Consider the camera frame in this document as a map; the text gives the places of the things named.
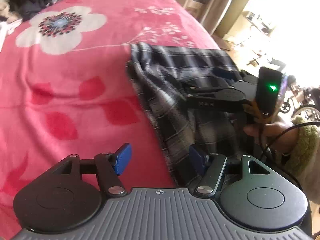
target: pink blanket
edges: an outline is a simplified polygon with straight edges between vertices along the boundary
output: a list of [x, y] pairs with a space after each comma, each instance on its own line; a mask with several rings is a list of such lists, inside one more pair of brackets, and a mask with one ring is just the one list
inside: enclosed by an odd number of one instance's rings
[[[174, 0], [63, 0], [19, 26], [0, 53], [0, 236], [20, 230], [15, 194], [69, 154], [133, 155], [125, 187], [174, 187], [125, 73], [130, 43], [217, 49]], [[94, 176], [85, 177], [95, 184]]]

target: plaid shirt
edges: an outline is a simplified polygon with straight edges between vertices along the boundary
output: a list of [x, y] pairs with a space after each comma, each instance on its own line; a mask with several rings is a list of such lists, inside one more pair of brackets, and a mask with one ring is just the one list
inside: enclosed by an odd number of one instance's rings
[[225, 113], [189, 109], [182, 83], [197, 87], [217, 86], [213, 68], [239, 71], [223, 50], [132, 44], [127, 73], [150, 119], [168, 169], [179, 186], [188, 186], [198, 176], [188, 157], [189, 146], [230, 157], [238, 146]]

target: green light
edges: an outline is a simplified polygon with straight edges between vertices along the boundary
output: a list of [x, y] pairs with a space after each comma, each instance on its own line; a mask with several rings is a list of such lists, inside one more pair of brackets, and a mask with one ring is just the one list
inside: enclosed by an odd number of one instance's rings
[[276, 91], [276, 90], [277, 90], [277, 87], [274, 86], [274, 85], [269, 85], [269, 87], [270, 87], [270, 89], [271, 89], [272, 91]]

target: hand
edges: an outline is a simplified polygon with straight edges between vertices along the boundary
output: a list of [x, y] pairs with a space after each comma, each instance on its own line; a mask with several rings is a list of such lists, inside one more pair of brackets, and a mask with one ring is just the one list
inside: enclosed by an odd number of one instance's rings
[[[291, 127], [292, 123], [274, 122], [273, 124], [266, 124], [262, 132], [262, 136], [267, 138], [267, 143], [270, 143], [278, 134]], [[259, 126], [256, 124], [244, 127], [244, 132], [255, 138], [259, 137]], [[299, 129], [292, 129], [281, 136], [271, 148], [281, 152], [289, 153], [296, 146], [299, 138]]]

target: green sleeve cuff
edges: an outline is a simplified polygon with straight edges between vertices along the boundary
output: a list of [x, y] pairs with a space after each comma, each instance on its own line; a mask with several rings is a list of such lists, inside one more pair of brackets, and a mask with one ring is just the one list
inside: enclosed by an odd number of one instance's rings
[[[306, 120], [297, 115], [291, 120], [293, 124], [305, 123]], [[297, 145], [291, 151], [290, 159], [284, 165], [285, 169], [294, 176], [299, 176], [311, 160], [319, 139], [319, 133], [315, 125], [299, 127], [299, 139]]]

